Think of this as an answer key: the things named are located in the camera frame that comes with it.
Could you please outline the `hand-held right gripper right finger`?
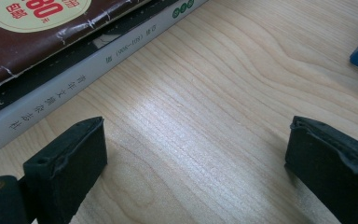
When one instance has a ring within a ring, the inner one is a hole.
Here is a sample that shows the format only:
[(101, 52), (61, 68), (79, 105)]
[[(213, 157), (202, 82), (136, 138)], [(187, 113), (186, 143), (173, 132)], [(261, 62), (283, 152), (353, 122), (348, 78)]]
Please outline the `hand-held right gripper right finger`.
[(358, 140), (318, 120), (295, 116), (285, 166), (342, 224), (358, 224)]

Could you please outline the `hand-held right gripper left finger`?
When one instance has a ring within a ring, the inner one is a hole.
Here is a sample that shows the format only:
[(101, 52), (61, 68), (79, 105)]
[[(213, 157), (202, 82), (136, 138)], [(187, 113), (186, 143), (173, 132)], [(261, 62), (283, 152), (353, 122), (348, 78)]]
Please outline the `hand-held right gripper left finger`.
[(103, 118), (85, 119), (23, 164), (39, 224), (68, 224), (107, 164)]

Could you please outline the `thick white book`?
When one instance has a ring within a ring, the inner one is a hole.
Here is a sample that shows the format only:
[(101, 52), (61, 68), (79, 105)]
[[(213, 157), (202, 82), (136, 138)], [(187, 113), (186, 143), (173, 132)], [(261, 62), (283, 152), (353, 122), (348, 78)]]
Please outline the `thick white book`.
[(88, 58), (0, 111), (0, 149), (206, 1), (164, 0), (141, 10), (141, 21), (122, 35), (114, 31), (97, 37), (90, 43), (96, 51)]

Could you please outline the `purple magazine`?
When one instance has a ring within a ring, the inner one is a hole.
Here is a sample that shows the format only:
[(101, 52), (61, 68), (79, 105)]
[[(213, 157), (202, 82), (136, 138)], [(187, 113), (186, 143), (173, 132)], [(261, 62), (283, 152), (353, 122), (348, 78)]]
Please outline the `purple magazine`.
[(152, 0), (0, 87), (0, 111), (179, 0)]

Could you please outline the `brown cover magazine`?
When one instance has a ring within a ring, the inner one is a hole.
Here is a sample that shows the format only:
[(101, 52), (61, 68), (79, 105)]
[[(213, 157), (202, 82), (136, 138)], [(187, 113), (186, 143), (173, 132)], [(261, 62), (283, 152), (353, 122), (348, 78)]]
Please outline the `brown cover magazine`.
[(0, 0), (0, 86), (151, 0)]

